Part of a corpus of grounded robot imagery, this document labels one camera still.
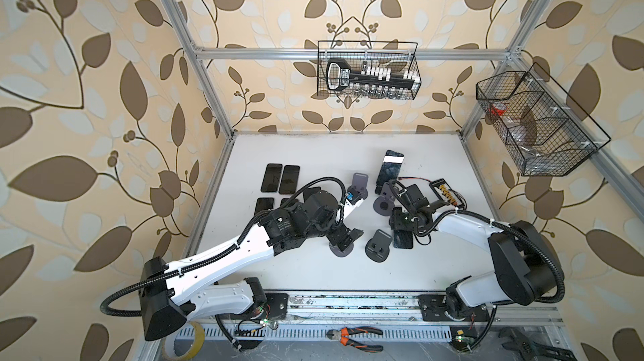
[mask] orange-handled pliers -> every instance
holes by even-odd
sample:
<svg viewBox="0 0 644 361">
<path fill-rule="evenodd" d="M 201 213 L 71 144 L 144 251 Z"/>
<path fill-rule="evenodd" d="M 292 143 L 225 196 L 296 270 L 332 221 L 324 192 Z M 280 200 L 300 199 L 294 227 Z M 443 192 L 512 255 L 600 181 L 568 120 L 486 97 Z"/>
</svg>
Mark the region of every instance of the orange-handled pliers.
<svg viewBox="0 0 644 361">
<path fill-rule="evenodd" d="M 382 346 L 368 346 L 348 338 L 350 335 L 358 335 L 360 333 L 374 333 L 375 335 L 382 336 L 382 330 L 380 329 L 370 326 L 360 326 L 354 328 L 344 327 L 342 330 L 329 330 L 326 332 L 326 337 L 330 340 L 340 340 L 343 346 L 355 347 L 367 353 L 380 353 L 384 349 Z"/>
</svg>

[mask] white platform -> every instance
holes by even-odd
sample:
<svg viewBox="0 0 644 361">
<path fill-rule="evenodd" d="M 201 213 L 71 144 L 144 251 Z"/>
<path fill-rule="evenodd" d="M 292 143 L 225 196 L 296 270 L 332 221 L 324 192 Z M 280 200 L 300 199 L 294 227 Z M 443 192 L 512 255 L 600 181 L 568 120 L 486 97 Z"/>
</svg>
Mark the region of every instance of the white platform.
<svg viewBox="0 0 644 361">
<path fill-rule="evenodd" d="M 326 238 L 311 238 L 302 247 L 250 265 L 222 283 L 259 277 L 266 290 L 444 290 L 465 276 L 492 270 L 491 258 L 483 250 L 440 232 L 432 233 L 429 246 L 414 243 L 412 250 L 391 246 L 389 258 L 382 263 L 367 258 L 365 245 L 375 231 L 381 228 L 391 233 L 388 218 L 373 209 L 375 180 L 388 149 L 405 155 L 400 176 L 444 178 L 466 198 L 468 210 L 491 217 L 457 135 L 241 135 L 236 138 L 199 251 L 239 235 L 253 216 L 258 197 L 274 197 L 279 206 L 287 196 L 260 192 L 266 164 L 278 163 L 300 166 L 298 188 L 324 176 L 339 178 L 348 187 L 354 172 L 369 175 L 366 202 L 345 221 L 347 227 L 365 234 L 347 257 L 334 256 Z M 430 201 L 435 200 L 426 182 L 404 183 L 416 183 Z M 340 189 L 333 182 L 319 186 L 339 198 Z"/>
</svg>

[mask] mesh basket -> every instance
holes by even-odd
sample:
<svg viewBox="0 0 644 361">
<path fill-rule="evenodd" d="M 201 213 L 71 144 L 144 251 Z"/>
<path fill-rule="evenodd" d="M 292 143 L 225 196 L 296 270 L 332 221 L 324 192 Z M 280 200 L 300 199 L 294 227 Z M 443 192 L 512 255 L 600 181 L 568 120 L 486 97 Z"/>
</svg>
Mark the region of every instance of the mesh basket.
<svg viewBox="0 0 644 361">
<path fill-rule="evenodd" d="M 397 41 L 318 41 L 318 98 L 413 100 L 422 84 L 417 46 Z"/>
<path fill-rule="evenodd" d="M 567 94 L 559 104 L 543 87 L 543 68 L 506 71 L 477 83 L 477 101 L 523 176 L 565 176 L 605 146 L 610 137 Z M 592 138 L 589 128 L 601 134 Z"/>
</svg>

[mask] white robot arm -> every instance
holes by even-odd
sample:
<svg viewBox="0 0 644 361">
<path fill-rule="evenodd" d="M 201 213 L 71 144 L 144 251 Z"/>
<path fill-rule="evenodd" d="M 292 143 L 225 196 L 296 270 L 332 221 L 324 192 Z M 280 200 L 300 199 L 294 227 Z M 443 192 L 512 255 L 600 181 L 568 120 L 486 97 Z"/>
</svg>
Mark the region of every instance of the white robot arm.
<svg viewBox="0 0 644 361">
<path fill-rule="evenodd" d="M 292 199 L 319 181 L 307 184 Z M 402 197 L 398 196 L 398 200 L 406 204 L 406 192 L 400 193 Z M 309 237 L 326 236 L 343 251 L 362 235 L 362 231 L 349 230 L 343 223 L 364 202 L 353 187 L 344 194 L 340 204 L 326 191 L 311 195 L 304 203 L 289 202 L 276 210 L 260 212 L 240 236 L 205 252 L 168 264 L 160 258 L 149 260 L 142 281 L 108 297 L 101 304 L 101 311 L 114 316 L 142 316 L 145 339 L 157 340 L 181 328 L 187 320 L 222 313 L 239 314 L 266 301 L 258 279 L 213 285 L 221 278 L 249 264 L 298 248 Z M 421 219 L 425 217 L 424 222 L 431 230 L 453 234 L 489 252 L 495 265 L 494 271 L 466 277 L 448 287 L 443 308 L 437 311 L 460 319 L 468 310 L 484 303 L 505 301 L 527 305 L 541 301 L 542 295 L 555 286 L 557 295 L 563 297 L 560 267 L 532 225 L 519 222 L 508 226 L 458 210 L 444 212 L 433 220 L 432 214 L 437 208 L 433 205 L 410 210 Z M 112 301 L 136 290 L 139 290 L 141 312 L 109 307 Z M 551 299 L 546 297 L 544 302 L 556 302 L 560 298 Z"/>
</svg>

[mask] tape roll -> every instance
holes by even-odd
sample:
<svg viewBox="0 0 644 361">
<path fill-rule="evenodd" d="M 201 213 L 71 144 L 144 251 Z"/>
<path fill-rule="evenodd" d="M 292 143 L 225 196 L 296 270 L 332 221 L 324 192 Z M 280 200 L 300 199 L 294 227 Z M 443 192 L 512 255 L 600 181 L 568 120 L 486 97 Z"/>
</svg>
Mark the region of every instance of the tape roll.
<svg viewBox="0 0 644 361">
<path fill-rule="evenodd" d="M 195 340 L 190 345 L 190 348 L 188 349 L 188 351 L 186 351 L 185 354 L 180 356 L 174 352 L 174 341 L 176 340 L 176 337 L 179 335 L 179 332 L 181 332 L 181 329 L 183 328 L 164 337 L 163 340 L 161 341 L 161 353 L 163 354 L 163 358 L 165 358 L 166 360 L 169 360 L 169 361 L 189 360 L 190 358 L 196 357 L 201 347 L 203 347 L 204 341 L 205 341 L 204 326 L 201 326 L 201 324 L 198 324 L 197 322 L 188 322 L 188 323 L 191 324 L 195 329 Z"/>
</svg>

